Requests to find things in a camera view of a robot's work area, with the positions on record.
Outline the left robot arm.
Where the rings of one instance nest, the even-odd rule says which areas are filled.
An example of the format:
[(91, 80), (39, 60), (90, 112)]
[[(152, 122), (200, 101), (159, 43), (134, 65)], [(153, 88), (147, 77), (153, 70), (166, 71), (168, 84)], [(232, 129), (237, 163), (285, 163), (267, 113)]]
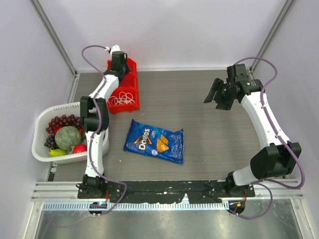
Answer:
[(104, 176), (103, 140), (108, 140), (109, 113), (106, 101), (130, 72), (127, 54), (109, 50), (111, 68), (102, 73), (102, 81), (89, 96), (80, 99), (80, 121), (87, 139), (87, 167), (77, 185), (79, 199), (100, 199), (107, 191)]

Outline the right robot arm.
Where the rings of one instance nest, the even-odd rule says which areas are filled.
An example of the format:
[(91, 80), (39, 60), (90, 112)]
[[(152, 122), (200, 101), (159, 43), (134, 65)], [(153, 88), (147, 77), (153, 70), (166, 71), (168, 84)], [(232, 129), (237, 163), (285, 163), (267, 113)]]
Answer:
[(204, 103), (216, 102), (219, 110), (230, 110), (238, 101), (250, 117), (261, 150), (243, 169), (230, 172), (225, 181), (229, 196), (241, 194), (254, 182), (292, 173), (302, 148), (291, 142), (279, 126), (270, 106), (262, 82), (250, 79), (245, 64), (227, 68), (226, 80), (216, 78)]

